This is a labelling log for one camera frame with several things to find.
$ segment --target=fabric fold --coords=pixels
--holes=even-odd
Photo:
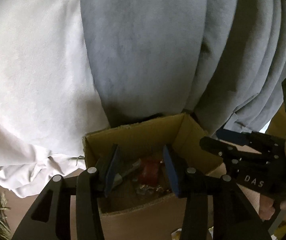
[[[246,106],[253,98],[255,98],[260,92],[266,81],[267,75],[269,73],[273,57],[275,55],[278,38],[280,35],[281,28],[281,0],[273,0],[273,14],[272,14],[272,26],[270,37],[267,44],[267,49],[264,54],[261,66],[251,84],[250,88],[246,92],[243,103],[241,103],[235,110],[238,114],[238,110],[243,106]]]
[[[195,108],[210,134],[244,102],[262,64],[273,16],[273,0],[238,0],[232,28],[218,66]]]
[[[185,109],[193,111],[211,80],[231,30],[237,0],[207,0],[205,28]]]
[[[25,197],[85,169],[82,136],[106,127],[80,0],[0,0],[0,185]]]
[[[264,124],[265,120],[272,119],[272,117],[276,114],[278,109],[281,107],[283,103],[283,91],[282,91],[282,82],[286,78],[286,62],[284,64],[284,68],[281,72],[278,82],[275,85],[269,99],[267,100],[266,104],[264,105],[262,111],[259,115],[255,118],[253,122],[251,122],[249,128],[254,129],[261,129]]]
[[[255,131],[258,131],[260,129],[260,127],[253,126],[252,122],[259,115],[263,107],[266,105],[268,99],[270,98],[286,62],[286,1],[279,1],[280,4],[278,5],[278,0],[274,0],[275,6],[273,18],[278,20],[278,17],[281,17],[280,31],[272,63],[270,66],[268,66],[268,74],[266,80],[259,94],[241,109],[236,111],[238,119],[234,123],[226,126],[226,129],[239,132],[251,131],[250,126],[254,128]]]

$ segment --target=red object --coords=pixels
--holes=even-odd
[[[141,164],[143,170],[138,177],[138,182],[156,187],[159,180],[160,165],[160,160],[143,160]]]

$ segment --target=cardboard box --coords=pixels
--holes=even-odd
[[[165,144],[172,144],[190,167],[208,174],[222,164],[222,159],[200,148],[199,141],[204,136],[205,131],[187,114],[156,118],[87,134],[83,137],[85,162],[87,167],[94,166],[114,143],[120,146],[122,157],[131,160],[149,155],[151,148],[159,153]],[[170,240],[171,233],[182,227],[186,199],[169,194],[122,210],[123,203],[131,201],[131,196],[123,197],[123,201],[115,202],[119,211],[105,210],[101,214],[106,240]]]

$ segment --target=open cardboard box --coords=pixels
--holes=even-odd
[[[87,167],[94,166],[113,144],[120,146],[124,159],[131,160],[149,155],[151,148],[161,152],[165,144],[172,144],[190,167],[209,174],[222,164],[222,159],[200,148],[204,136],[206,132],[187,114],[156,118],[87,134],[83,137],[85,162]],[[126,194],[124,198],[115,204],[126,203]],[[170,240],[171,233],[182,227],[185,204],[186,199],[169,194],[144,205],[134,203],[132,208],[118,206],[120,211],[101,214],[105,239]]]

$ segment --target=hand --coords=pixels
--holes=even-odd
[[[275,208],[273,207],[274,200],[266,197],[264,195],[260,195],[260,207],[259,207],[259,216],[264,220],[270,220],[275,212]],[[286,210],[286,201],[283,201],[280,205],[281,210]]]

